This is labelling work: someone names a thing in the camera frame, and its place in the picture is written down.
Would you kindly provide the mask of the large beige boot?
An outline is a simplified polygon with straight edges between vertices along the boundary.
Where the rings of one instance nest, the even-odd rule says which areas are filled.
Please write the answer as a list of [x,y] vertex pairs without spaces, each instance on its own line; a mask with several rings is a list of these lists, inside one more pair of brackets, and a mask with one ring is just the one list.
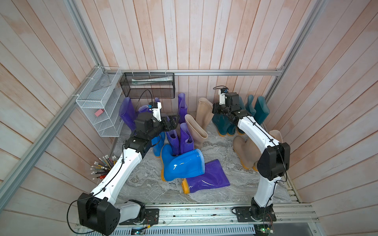
[[[281,136],[280,131],[278,131],[278,130],[272,130],[272,131],[269,132],[269,134],[270,134],[273,138],[275,138],[276,140],[278,140],[280,143],[283,143],[283,138],[282,138],[282,136]],[[258,164],[258,162],[256,162],[256,163],[254,164],[254,166],[253,166],[253,170],[255,170],[255,171],[258,171],[258,166],[257,166],[257,164]]]

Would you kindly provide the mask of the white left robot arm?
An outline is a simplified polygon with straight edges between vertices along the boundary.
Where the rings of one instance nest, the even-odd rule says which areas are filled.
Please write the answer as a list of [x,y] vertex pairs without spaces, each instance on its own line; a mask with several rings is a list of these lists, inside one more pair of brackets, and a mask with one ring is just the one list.
[[153,141],[163,132],[175,130],[180,116],[171,115],[157,118],[152,113],[141,113],[135,120],[136,129],[124,142],[121,156],[107,176],[90,194],[82,193],[75,201],[78,208],[79,224],[102,235],[111,235],[120,223],[134,220],[147,224],[145,205],[137,200],[117,204],[118,195],[134,168],[142,161]]

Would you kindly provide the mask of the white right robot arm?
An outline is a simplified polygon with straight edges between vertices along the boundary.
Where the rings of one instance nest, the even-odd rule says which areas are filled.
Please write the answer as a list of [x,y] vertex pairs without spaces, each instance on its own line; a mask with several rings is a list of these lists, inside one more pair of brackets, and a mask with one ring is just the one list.
[[276,186],[289,169],[290,146],[273,138],[247,110],[242,110],[237,93],[221,88],[218,94],[220,98],[219,102],[213,104],[213,114],[226,116],[233,125],[247,134],[260,152],[257,164],[260,180],[249,212],[254,221],[265,220],[267,214],[273,213],[272,198]]

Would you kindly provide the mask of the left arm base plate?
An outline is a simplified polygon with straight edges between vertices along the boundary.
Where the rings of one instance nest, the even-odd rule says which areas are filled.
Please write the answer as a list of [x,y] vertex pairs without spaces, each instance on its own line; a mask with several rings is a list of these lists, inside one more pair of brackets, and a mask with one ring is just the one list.
[[124,222],[120,222],[119,225],[128,226],[153,226],[158,224],[159,220],[159,209],[158,208],[147,208],[143,209],[137,218],[129,219]]

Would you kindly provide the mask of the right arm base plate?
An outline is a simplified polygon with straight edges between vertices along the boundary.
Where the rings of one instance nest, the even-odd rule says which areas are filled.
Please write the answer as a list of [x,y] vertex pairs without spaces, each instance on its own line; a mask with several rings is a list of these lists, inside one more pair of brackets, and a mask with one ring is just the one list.
[[275,222],[276,214],[273,210],[273,204],[267,207],[237,206],[231,209],[237,217],[238,222]]

